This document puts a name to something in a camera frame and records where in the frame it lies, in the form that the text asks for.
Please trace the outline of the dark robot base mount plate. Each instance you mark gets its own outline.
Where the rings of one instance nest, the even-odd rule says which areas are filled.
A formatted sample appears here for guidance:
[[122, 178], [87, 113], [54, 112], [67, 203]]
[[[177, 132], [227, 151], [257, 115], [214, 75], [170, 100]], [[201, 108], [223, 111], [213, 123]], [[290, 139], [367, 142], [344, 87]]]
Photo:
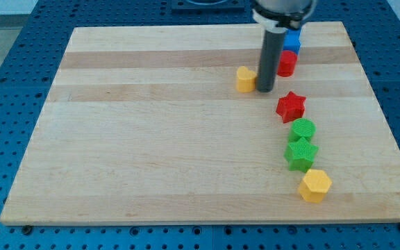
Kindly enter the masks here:
[[171, 0], [171, 11], [181, 13], [186, 11], [216, 11], [244, 10], [245, 0]]

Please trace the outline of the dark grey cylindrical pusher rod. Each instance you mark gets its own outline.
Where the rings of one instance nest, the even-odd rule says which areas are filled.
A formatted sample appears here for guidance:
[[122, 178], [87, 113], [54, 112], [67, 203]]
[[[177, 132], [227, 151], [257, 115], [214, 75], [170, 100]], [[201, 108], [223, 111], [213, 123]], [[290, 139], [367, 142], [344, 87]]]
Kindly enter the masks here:
[[284, 28], [279, 32], [265, 31], [264, 33], [256, 83], [256, 89], [259, 92], [271, 92], [274, 88], [286, 33]]

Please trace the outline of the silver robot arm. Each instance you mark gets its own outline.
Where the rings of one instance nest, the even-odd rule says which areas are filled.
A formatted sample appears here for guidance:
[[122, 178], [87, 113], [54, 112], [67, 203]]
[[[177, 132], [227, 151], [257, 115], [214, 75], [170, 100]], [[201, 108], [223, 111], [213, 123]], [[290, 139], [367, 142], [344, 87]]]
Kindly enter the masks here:
[[286, 33], [299, 30], [313, 15], [317, 0], [255, 0], [253, 20], [264, 34], [258, 63], [256, 89], [262, 93], [274, 88]]

